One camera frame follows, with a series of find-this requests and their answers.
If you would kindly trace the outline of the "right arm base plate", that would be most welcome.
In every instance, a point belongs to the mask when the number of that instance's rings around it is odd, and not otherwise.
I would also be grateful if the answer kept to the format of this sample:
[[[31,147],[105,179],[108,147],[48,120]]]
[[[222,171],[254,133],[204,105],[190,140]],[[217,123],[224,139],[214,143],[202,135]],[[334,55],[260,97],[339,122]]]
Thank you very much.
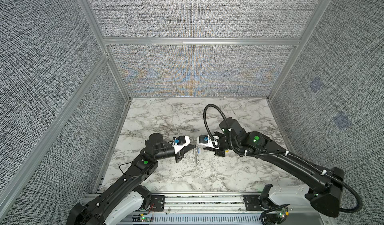
[[[267,211],[279,206],[272,202],[269,194],[243,195],[243,201],[247,211]]]

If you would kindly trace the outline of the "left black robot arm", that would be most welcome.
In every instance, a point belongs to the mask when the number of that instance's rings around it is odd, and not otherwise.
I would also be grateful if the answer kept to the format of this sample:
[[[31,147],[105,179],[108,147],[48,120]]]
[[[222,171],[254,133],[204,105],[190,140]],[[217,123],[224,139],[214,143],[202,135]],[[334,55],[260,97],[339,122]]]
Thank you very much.
[[[188,136],[172,141],[154,133],[145,141],[145,148],[130,163],[130,167],[106,191],[85,205],[76,204],[69,213],[68,225],[116,225],[128,214],[151,207],[152,193],[144,182],[158,167],[158,161],[174,157],[180,162],[185,153],[195,149]]]

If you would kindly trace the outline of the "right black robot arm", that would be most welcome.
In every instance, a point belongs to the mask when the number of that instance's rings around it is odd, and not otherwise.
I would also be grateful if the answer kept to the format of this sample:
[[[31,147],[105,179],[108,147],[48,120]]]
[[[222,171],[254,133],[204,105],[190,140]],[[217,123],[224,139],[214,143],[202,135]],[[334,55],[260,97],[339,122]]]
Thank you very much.
[[[309,162],[260,132],[246,132],[231,117],[222,121],[219,127],[221,131],[215,132],[212,138],[209,135],[199,136],[198,144],[220,157],[224,157],[227,150],[232,150],[240,157],[254,157],[283,169],[309,186],[304,199],[316,211],[332,218],[339,216],[343,187],[332,178],[343,181],[343,170],[337,167],[328,169]]]

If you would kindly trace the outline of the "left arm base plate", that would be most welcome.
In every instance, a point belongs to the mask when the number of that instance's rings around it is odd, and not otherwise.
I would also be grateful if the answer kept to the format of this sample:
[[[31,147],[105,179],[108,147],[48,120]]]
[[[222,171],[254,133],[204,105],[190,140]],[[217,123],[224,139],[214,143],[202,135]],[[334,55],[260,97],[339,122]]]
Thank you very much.
[[[150,198],[144,199],[143,206],[145,211],[163,212],[165,207],[164,195],[155,195]]]

